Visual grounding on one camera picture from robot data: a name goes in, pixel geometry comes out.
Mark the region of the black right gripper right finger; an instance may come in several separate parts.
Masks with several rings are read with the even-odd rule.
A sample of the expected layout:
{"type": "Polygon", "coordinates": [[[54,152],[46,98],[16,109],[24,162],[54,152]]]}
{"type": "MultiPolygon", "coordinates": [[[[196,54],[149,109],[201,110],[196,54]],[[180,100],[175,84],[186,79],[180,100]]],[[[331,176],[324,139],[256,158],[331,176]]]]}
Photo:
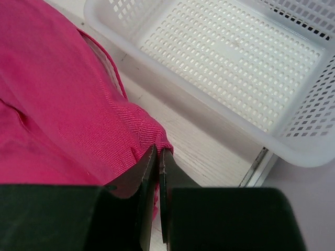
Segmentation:
{"type": "Polygon", "coordinates": [[[193,228],[198,221],[195,192],[200,188],[164,149],[159,162],[160,215],[167,250],[190,250],[193,228]]]}

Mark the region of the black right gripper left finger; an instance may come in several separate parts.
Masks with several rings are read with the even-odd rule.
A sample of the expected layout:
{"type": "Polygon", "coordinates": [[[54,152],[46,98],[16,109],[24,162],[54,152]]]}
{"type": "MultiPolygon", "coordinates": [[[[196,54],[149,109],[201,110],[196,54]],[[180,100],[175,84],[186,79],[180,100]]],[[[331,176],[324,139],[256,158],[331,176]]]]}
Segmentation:
{"type": "Polygon", "coordinates": [[[149,250],[157,182],[157,147],[106,185],[113,198],[111,227],[116,250],[149,250]]]}

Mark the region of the pink trousers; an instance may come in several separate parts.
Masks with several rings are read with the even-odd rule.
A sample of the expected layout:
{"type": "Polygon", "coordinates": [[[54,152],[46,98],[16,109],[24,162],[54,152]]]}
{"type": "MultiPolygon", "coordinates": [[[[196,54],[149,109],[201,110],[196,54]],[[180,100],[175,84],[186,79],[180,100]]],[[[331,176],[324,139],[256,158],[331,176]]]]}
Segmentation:
{"type": "Polygon", "coordinates": [[[105,185],[173,147],[106,50],[44,1],[1,1],[1,183],[105,185]]]}

